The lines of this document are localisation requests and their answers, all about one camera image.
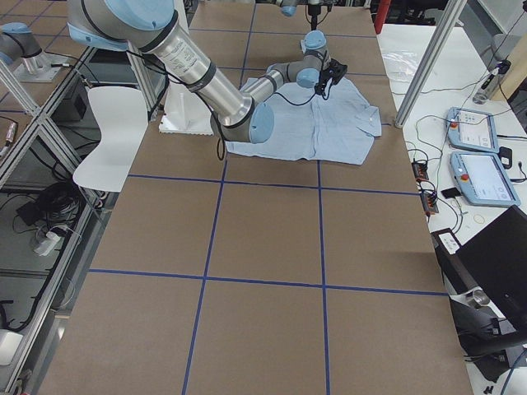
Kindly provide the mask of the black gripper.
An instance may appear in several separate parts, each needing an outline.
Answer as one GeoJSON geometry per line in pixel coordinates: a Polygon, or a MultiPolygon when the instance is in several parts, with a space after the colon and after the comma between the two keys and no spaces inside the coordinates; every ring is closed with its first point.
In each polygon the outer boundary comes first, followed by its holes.
{"type": "Polygon", "coordinates": [[[328,66],[319,74],[319,81],[315,85],[316,95],[329,95],[331,88],[336,86],[347,73],[347,65],[336,59],[329,61],[328,66]]]}

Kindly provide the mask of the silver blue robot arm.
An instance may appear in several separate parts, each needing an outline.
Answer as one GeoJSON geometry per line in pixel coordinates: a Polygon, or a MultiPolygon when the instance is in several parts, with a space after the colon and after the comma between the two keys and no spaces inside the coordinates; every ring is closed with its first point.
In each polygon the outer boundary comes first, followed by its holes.
{"type": "Polygon", "coordinates": [[[169,76],[197,95],[211,111],[214,134],[229,142],[266,142],[273,133],[274,114],[267,99],[286,83],[323,95],[336,85],[347,66],[331,58],[324,34],[309,32],[303,58],[277,63],[238,90],[192,41],[180,24],[182,14],[172,1],[70,1],[68,29],[80,44],[125,51],[134,45],[164,63],[169,76]]]}
{"type": "Polygon", "coordinates": [[[296,9],[299,4],[305,5],[305,10],[307,11],[306,20],[310,24],[312,30],[316,30],[318,24],[321,22],[319,20],[319,15],[322,12],[322,7],[327,7],[327,12],[331,12],[335,1],[323,1],[323,0],[308,0],[308,1],[299,1],[299,0],[275,0],[271,1],[273,5],[276,5],[280,8],[281,13],[284,16],[292,17],[296,13],[296,9]]]}

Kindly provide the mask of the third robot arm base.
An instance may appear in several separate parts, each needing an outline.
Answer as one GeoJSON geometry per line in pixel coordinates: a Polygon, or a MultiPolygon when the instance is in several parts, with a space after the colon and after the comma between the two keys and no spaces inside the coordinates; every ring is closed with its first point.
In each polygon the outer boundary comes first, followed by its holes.
{"type": "Polygon", "coordinates": [[[1,25],[1,60],[8,66],[20,61],[14,70],[22,82],[49,83],[58,74],[62,62],[52,66],[53,57],[46,53],[31,29],[23,22],[1,25]]]}

